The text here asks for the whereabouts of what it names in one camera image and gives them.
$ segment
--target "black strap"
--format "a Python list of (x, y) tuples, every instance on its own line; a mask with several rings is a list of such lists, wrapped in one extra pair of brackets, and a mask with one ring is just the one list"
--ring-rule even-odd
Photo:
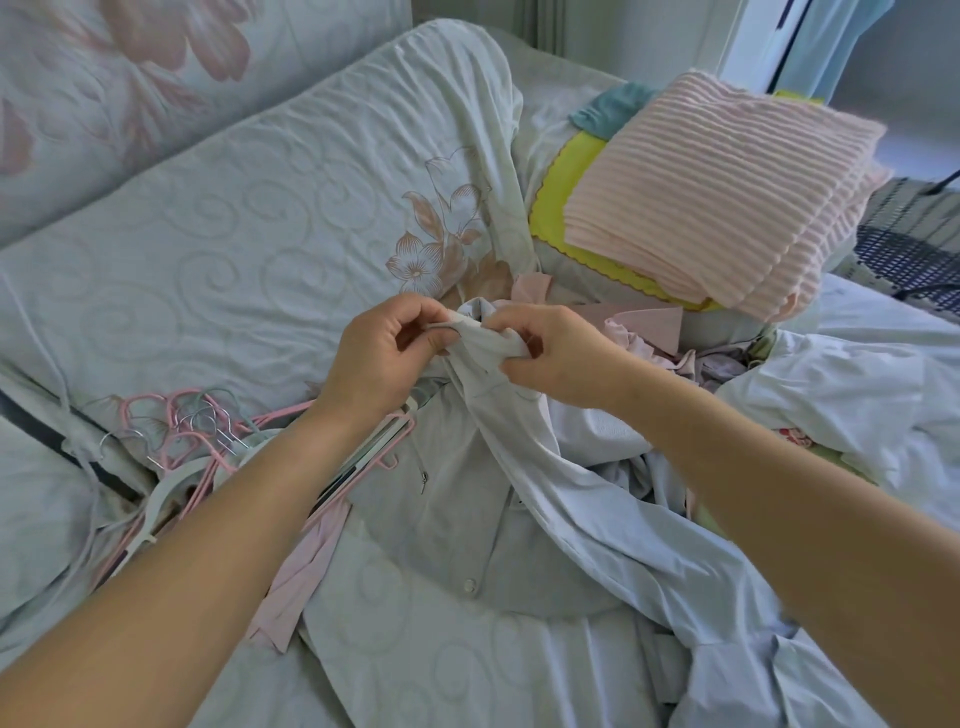
[[(67, 462), (72, 463), (78, 468), (81, 466), (77, 458), (63, 450), (63, 442), (66, 440), (63, 435), (54, 430), (51, 426), (38, 420), (27, 410), (13, 401), (6, 392), (0, 389), (0, 415), (2, 415), (12, 425), (18, 427), (24, 433), (30, 435), (43, 446), (51, 449), (57, 455)], [(97, 463), (90, 463), (97, 479), (110, 488), (115, 494), (129, 501), (130, 503), (139, 503), (143, 496), (137, 493), (127, 483), (121, 480), (113, 473), (108, 473)]]

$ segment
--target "pile of clothes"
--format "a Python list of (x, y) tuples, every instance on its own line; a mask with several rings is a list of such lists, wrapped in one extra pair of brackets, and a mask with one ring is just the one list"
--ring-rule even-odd
[(884, 132), (685, 73), (586, 169), (566, 201), (565, 242), (677, 299), (789, 319), (816, 298), (825, 261), (890, 178), (874, 160)]

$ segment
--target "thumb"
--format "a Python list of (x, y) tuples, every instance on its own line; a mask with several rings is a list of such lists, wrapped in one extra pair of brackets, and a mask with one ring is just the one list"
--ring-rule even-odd
[(459, 339), (460, 334), (453, 328), (430, 328), (413, 340), (404, 352), (404, 357), (421, 371), (430, 359)]
[(536, 384), (536, 359), (527, 359), (522, 357), (518, 357), (516, 359), (504, 359), (503, 364), (500, 365), (500, 371), (507, 376), (507, 379), (517, 386), (526, 387), (527, 389), (536, 389), (537, 391), (540, 390)]

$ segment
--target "light gray fabric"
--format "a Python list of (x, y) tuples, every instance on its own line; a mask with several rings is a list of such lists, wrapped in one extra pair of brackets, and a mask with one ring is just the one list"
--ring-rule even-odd
[[(456, 323), (465, 338), (451, 347), (451, 356), (469, 346), (473, 326), (466, 317)], [(499, 362), (526, 354), (526, 346), (511, 334), (494, 334), (486, 348), (473, 350), (476, 358), (463, 355), (476, 377), (503, 377), (496, 369)], [(570, 442), (589, 442), (568, 432)], [(512, 497), (510, 479), (453, 387), (446, 386), (418, 413), (417, 426), (396, 456), (395, 469), (371, 471), (348, 497), (369, 533), (398, 564), (505, 612), (581, 617), (620, 603), (557, 548)]]
[[(470, 302), (461, 312), (479, 318), (486, 306)], [(564, 459), (546, 398), (497, 368), (504, 354), (528, 355), (514, 332), (462, 318), (453, 326), (461, 341), (444, 361), (452, 387), (524, 507), (611, 594), (673, 631), (651, 644), (664, 701), (677, 697), (677, 675), (687, 674), (671, 725), (780, 725), (771, 663), (775, 637), (788, 627), (766, 582), (735, 546), (665, 507), (681, 507), (683, 487), (659, 486), (658, 468), (648, 475), (663, 505)]]

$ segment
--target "forearm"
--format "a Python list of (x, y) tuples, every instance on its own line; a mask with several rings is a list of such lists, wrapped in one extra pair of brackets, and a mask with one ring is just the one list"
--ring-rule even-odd
[(679, 377), (617, 366), (610, 411), (663, 451), (872, 705), (894, 724), (955, 722), (960, 537)]
[(310, 411), (278, 434), (0, 675), (0, 724), (185, 726), (364, 429)]

